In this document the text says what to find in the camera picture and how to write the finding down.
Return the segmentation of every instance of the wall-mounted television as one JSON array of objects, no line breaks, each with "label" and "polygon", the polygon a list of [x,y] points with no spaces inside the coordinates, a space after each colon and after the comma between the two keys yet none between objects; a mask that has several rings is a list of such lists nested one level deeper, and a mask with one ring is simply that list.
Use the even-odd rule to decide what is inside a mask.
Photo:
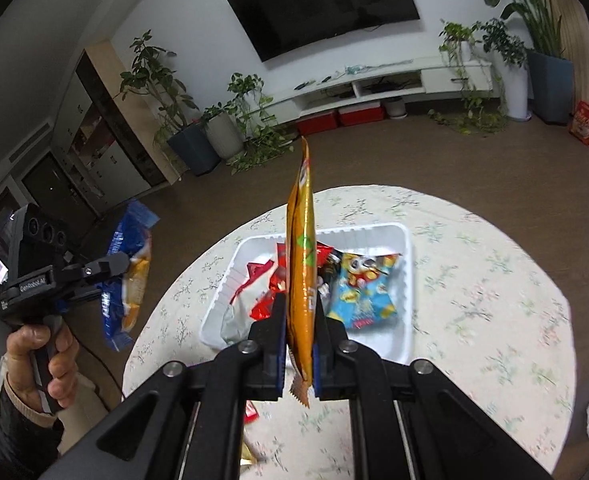
[{"label": "wall-mounted television", "polygon": [[351,30],[418,20],[413,0],[228,0],[262,61]]}]

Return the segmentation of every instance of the finger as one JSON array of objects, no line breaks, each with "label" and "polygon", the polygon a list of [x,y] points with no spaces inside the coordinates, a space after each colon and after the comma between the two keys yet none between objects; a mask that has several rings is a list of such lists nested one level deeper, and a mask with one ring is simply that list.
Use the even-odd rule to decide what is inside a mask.
[{"label": "finger", "polygon": [[75,359],[79,353],[79,342],[76,339],[72,340],[70,346],[63,352],[54,355],[48,364],[48,370],[54,378],[62,377],[74,367],[76,367]]},{"label": "finger", "polygon": [[50,381],[48,393],[53,399],[65,399],[76,393],[77,383],[77,370],[70,370],[63,377]]},{"label": "finger", "polygon": [[74,337],[72,337],[72,332],[68,326],[64,323],[61,330],[56,336],[56,340],[54,342],[57,352],[64,352],[68,349],[68,347],[72,344]]},{"label": "finger", "polygon": [[17,395],[34,389],[34,377],[29,352],[40,348],[50,339],[47,326],[25,325],[8,336],[6,365],[8,381]]},{"label": "finger", "polygon": [[6,348],[12,357],[27,356],[31,350],[45,345],[50,339],[50,329],[43,325],[24,325],[8,336]]},{"label": "finger", "polygon": [[70,406],[72,406],[74,404],[75,395],[76,395],[76,392],[69,397],[65,397],[65,399],[58,399],[57,402],[59,403],[59,406],[61,406],[63,409],[69,408]]}]

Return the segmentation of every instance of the white plastic tray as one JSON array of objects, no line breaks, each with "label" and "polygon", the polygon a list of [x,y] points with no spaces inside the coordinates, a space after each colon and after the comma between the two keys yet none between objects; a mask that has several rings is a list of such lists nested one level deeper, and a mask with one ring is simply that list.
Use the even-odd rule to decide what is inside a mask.
[{"label": "white plastic tray", "polygon": [[[247,264],[263,264],[276,258],[276,244],[284,234],[254,236],[242,241],[223,275],[201,323],[199,338],[217,350],[226,348],[221,337],[223,314],[234,292],[248,279]],[[409,364],[412,352],[413,264],[411,235],[398,223],[347,226],[317,231],[317,240],[339,251],[382,256],[401,253],[390,274],[388,292],[398,312],[395,324],[348,331],[348,337],[375,350],[382,358]]]}]

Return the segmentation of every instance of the metal screw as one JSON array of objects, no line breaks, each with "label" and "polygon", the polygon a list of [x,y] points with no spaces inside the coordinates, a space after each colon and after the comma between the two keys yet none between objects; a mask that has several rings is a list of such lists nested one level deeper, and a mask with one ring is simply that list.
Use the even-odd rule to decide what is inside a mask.
[{"label": "metal screw", "polygon": [[432,370],[435,369],[432,363],[430,361],[426,361],[425,359],[418,359],[414,362],[413,366],[419,375],[431,374]]},{"label": "metal screw", "polygon": [[258,343],[252,339],[246,339],[239,343],[239,352],[242,354],[254,354],[258,350]]},{"label": "metal screw", "polygon": [[170,361],[163,365],[163,374],[168,377],[176,377],[183,372],[183,364],[179,361]]},{"label": "metal screw", "polygon": [[351,354],[352,352],[356,352],[358,348],[359,345],[352,339],[344,339],[339,343],[339,350],[344,352],[344,354]]}]

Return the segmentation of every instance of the round table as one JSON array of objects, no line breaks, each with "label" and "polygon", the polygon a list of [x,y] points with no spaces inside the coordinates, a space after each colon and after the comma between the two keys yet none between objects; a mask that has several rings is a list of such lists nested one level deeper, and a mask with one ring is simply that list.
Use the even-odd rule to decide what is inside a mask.
[{"label": "round table", "polygon": [[[387,186],[315,193],[317,228],[401,222],[415,248],[414,358],[434,362],[548,471],[572,415],[575,352],[567,300],[510,238],[479,216],[433,196]],[[236,246],[280,233],[286,207],[242,225],[172,284],[137,339],[124,372],[126,395],[160,365],[192,365],[214,351],[201,320]],[[288,392],[256,402],[246,440],[260,463],[245,476],[353,478],[348,401],[306,409]]]}]

